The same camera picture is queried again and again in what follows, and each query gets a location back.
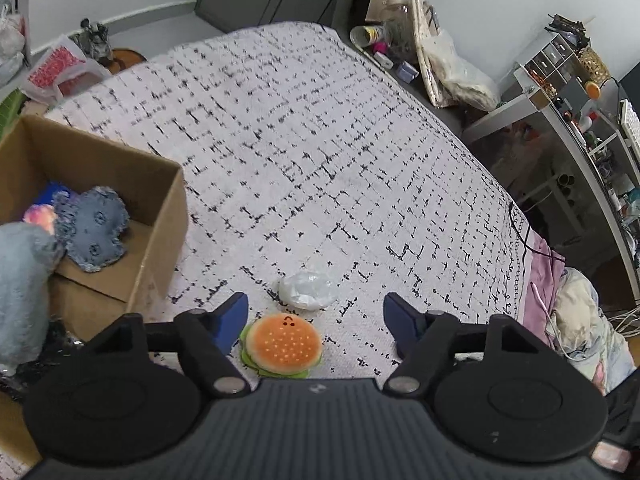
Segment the light blue plush toy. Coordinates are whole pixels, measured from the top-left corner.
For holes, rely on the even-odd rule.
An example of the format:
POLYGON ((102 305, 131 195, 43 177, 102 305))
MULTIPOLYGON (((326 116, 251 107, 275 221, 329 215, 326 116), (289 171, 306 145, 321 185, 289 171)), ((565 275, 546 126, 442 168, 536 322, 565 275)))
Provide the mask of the light blue plush toy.
POLYGON ((49 325, 48 281, 64 249, 41 226, 1 227, 1 371, 16 373, 37 359, 49 325))

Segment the burger plush toy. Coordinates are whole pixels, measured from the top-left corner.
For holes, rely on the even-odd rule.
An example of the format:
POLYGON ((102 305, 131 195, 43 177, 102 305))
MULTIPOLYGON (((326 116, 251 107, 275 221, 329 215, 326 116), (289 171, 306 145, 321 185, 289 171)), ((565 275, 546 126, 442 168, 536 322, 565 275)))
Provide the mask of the burger plush toy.
POLYGON ((322 339, 300 316, 276 313, 242 330, 241 359, 260 376, 306 378, 322 356, 322 339))

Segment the cardboard box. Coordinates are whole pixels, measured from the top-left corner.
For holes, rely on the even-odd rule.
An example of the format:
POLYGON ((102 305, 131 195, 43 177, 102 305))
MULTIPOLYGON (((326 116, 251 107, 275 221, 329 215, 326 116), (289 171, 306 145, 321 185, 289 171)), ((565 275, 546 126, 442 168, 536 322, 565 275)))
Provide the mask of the cardboard box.
POLYGON ((4 452, 111 467, 189 432, 198 389, 153 363, 144 336, 187 227, 176 162, 37 116, 3 138, 1 373, 38 361, 52 315, 82 341, 21 400, 2 396, 4 452))

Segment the crumpled floral bedding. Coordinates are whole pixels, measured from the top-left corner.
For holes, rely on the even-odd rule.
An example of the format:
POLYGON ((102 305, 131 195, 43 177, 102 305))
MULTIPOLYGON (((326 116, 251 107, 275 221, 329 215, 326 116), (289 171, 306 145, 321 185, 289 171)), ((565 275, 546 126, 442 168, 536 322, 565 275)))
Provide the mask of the crumpled floral bedding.
POLYGON ((626 339, 600 308, 599 296, 584 274, 566 268, 548 318, 552 348, 604 396, 635 370, 626 339))

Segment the denim blue plush toy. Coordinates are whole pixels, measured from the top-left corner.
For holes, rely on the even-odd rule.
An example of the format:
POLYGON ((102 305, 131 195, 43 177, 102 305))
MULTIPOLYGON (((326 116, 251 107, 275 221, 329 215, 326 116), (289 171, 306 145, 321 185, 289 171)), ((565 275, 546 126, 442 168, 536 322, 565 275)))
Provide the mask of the denim blue plush toy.
POLYGON ((58 216, 54 235, 84 272, 100 272, 126 254, 120 237, 128 229, 129 214, 112 188, 95 186, 80 194, 58 191, 52 206, 58 216))

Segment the pink glowing toy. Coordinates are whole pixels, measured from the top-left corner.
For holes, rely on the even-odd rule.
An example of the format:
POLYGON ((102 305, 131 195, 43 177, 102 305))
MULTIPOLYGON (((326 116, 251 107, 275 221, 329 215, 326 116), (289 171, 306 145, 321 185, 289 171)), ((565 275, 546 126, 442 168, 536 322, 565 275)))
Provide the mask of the pink glowing toy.
POLYGON ((34 226, 40 226, 50 235, 55 234, 55 220, 58 216, 51 204, 35 204, 23 214, 23 221, 34 226))

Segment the white patterned bed blanket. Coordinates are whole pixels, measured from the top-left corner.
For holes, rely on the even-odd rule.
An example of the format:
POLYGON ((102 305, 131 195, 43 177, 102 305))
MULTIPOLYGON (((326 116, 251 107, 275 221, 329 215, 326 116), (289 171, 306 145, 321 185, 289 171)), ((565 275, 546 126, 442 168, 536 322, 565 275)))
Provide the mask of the white patterned bed blanket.
POLYGON ((463 322, 521 318, 532 231, 452 131, 332 29, 285 23, 175 48, 51 110, 50 118, 178 162, 190 214, 154 312, 244 292, 250 317, 278 285, 326 274, 312 312, 316 377, 387 377, 389 292, 463 322))

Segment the beige tote bag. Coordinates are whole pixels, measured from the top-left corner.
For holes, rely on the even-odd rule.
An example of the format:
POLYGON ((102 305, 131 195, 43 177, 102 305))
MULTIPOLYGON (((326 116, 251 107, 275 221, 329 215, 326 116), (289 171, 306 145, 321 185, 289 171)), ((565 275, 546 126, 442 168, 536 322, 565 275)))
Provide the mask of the beige tote bag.
POLYGON ((428 98, 436 108, 456 104, 492 112, 500 101, 497 85, 458 55, 454 40, 440 28, 425 0, 408 0, 416 59, 428 98))

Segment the white desk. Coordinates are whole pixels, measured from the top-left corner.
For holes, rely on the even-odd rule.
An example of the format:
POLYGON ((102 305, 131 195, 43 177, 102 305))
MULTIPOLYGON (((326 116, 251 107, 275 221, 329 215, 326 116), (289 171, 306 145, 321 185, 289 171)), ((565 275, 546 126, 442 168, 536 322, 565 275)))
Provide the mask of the white desk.
POLYGON ((496 131, 523 120, 530 115, 540 113, 549 123, 549 126, 560 139, 564 148, 570 154, 574 164, 586 180, 588 188, 596 200, 600 211, 611 231, 613 240, 620 253, 623 266, 632 291, 634 300, 639 299, 639 274, 634 266, 631 251, 626 243, 623 225, 620 216, 613 207, 611 197, 605 189, 599 171, 590 159, 587 151, 579 143, 582 138, 579 130, 571 123, 566 122, 550 99, 542 90, 540 84, 533 80, 525 67, 518 64, 512 73, 515 81, 521 88, 521 93, 497 107, 493 112, 485 115, 468 128, 462 131, 461 140, 467 146, 490 136, 496 131))

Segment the white keyboard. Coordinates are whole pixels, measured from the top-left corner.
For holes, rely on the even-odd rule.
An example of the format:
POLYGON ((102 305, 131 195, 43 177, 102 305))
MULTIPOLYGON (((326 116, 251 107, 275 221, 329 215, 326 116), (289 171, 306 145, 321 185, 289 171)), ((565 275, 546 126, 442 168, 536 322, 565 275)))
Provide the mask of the white keyboard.
POLYGON ((620 101, 620 125, 630 142, 636 159, 640 159, 640 122, 628 99, 620 101))

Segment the grey drawer organizer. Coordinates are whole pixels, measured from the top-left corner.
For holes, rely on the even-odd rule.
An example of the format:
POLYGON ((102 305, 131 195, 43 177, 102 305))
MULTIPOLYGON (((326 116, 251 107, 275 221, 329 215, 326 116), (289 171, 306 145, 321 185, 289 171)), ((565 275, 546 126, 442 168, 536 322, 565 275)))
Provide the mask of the grey drawer organizer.
POLYGON ((581 86, 587 81, 575 51, 557 32, 544 29, 520 54, 518 62, 552 98, 573 80, 581 86))

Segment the green cartoon rug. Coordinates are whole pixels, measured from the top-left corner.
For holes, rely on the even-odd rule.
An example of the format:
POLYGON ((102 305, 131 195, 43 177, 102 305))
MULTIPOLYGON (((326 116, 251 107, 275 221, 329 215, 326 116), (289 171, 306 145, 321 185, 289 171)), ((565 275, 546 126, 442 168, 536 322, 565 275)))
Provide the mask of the green cartoon rug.
POLYGON ((18 89, 11 91, 0 104, 0 138, 11 130, 27 100, 18 89))

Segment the paper cup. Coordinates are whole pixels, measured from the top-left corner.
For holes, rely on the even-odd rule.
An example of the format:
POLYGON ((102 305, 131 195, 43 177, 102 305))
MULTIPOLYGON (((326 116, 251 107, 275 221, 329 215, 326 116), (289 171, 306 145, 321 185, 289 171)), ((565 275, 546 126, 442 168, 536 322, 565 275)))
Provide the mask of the paper cup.
POLYGON ((365 49, 384 42, 384 27, 382 25, 361 25, 354 27, 349 33, 349 39, 355 47, 365 49))

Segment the red white plastic bag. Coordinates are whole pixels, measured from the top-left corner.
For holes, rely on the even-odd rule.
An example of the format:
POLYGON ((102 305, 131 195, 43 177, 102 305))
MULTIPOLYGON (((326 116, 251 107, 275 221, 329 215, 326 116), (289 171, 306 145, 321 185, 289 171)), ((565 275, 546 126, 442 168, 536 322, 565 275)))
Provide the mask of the red white plastic bag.
POLYGON ((87 58, 70 38, 61 36, 39 59, 18 88, 33 101, 55 106, 111 76, 100 63, 87 58))

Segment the white garbage bag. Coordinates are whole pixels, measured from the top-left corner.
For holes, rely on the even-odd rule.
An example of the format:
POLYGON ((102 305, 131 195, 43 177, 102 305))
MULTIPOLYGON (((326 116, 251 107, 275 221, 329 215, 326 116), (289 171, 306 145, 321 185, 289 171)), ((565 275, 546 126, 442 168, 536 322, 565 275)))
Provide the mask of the white garbage bag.
POLYGON ((0 86, 4 87, 24 65, 24 18, 12 10, 12 0, 1 0, 0 86))

